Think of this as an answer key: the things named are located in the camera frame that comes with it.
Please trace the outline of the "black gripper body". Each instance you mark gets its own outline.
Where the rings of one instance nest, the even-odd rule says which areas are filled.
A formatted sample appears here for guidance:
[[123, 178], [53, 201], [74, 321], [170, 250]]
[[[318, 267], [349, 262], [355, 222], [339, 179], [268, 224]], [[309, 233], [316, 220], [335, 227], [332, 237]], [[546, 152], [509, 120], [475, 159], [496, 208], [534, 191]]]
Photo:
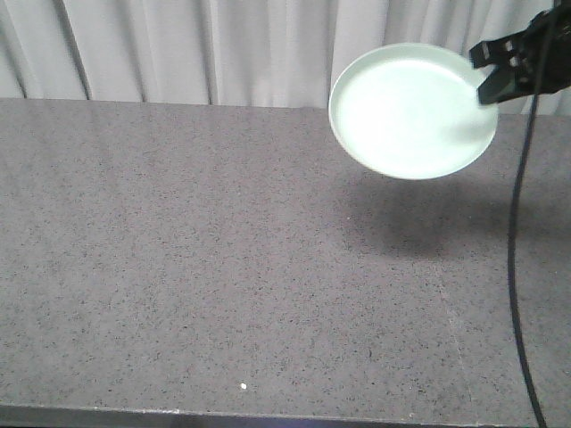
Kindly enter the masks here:
[[555, 94], [570, 86], [569, 1], [555, 1], [532, 18], [520, 53], [534, 94]]

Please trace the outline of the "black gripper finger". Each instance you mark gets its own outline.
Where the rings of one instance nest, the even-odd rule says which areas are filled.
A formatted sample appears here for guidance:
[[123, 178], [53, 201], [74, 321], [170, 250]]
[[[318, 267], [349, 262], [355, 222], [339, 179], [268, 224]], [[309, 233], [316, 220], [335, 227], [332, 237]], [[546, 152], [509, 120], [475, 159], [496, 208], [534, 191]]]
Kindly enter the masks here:
[[504, 103], [531, 94], [531, 74], [510, 64], [492, 65], [492, 71], [477, 89], [481, 105]]
[[520, 68], [525, 65], [525, 53], [521, 37], [501, 37], [483, 40], [468, 52], [474, 69], [486, 66], [506, 66]]

